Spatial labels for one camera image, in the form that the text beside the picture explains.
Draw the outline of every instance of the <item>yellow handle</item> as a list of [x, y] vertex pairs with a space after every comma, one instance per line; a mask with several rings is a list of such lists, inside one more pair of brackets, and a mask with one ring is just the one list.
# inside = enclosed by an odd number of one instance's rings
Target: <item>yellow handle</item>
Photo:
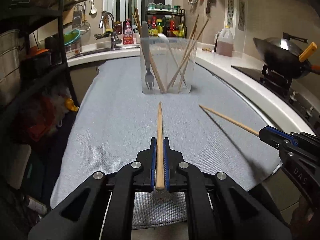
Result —
[[306, 59], [308, 59], [312, 54], [316, 52], [318, 49], [317, 45], [312, 42], [305, 50], [302, 52], [299, 56], [299, 61], [304, 62]]

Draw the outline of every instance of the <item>wok handle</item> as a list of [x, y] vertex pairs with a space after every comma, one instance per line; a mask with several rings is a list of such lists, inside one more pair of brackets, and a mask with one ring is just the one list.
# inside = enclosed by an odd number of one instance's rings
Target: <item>wok handle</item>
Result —
[[320, 66], [318, 66], [318, 65], [312, 65], [312, 66], [311, 66], [311, 70], [316, 71], [317, 73], [319, 73], [319, 72], [320, 72]]
[[299, 61], [304, 62], [307, 58], [309, 58], [312, 54], [316, 52], [318, 49], [317, 45], [312, 42], [299, 56]]
[[308, 39], [292, 36], [292, 35], [290, 35], [288, 33], [282, 33], [282, 35], [283, 35], [283, 38], [286, 39], [286, 40], [293, 39], [293, 40], [301, 41], [301, 42], [304, 42], [304, 43], [308, 43]]

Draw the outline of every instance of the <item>wok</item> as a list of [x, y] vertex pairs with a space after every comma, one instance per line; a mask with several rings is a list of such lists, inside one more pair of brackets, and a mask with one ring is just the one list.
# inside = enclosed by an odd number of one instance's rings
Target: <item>wok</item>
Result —
[[261, 40], [253, 38], [253, 42], [261, 58], [268, 65], [268, 68], [276, 71], [285, 78], [302, 78], [310, 72], [320, 74], [320, 68], [318, 66], [311, 65], [308, 60], [303, 62], [299, 61], [299, 55], [303, 51], [296, 44], [290, 42], [290, 38], [295, 38], [296, 40], [306, 43], [308, 42], [305, 39], [290, 36], [287, 33], [284, 33], [284, 39], [268, 38]]

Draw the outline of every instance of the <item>gas stove knob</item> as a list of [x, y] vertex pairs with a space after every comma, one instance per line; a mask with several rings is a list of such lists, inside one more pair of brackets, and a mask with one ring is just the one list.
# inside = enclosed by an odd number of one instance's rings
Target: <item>gas stove knob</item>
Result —
[[295, 95], [296, 95], [296, 94], [298, 94], [298, 92], [293, 91], [293, 92], [292, 92], [292, 95], [290, 96], [290, 99], [291, 99], [293, 102], [297, 101], [296, 98], [295, 98]]

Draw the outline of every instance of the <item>clear plastic container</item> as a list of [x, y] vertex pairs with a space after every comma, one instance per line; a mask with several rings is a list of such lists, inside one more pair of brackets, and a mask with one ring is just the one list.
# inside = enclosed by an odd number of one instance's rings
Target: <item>clear plastic container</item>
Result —
[[[190, 57], [184, 60], [181, 66], [185, 49], [188, 45], [188, 39], [184, 38], [140, 38], [140, 69], [141, 84], [144, 94], [161, 94], [161, 93], [189, 93], [191, 90], [193, 70], [195, 67], [196, 46], [191, 50]], [[188, 51], [192, 47], [193, 41], [190, 42]], [[150, 50], [152, 59], [144, 56], [144, 52]], [[157, 82], [154, 69], [157, 70], [163, 89], [161, 91]], [[154, 86], [148, 82], [154, 80]]]

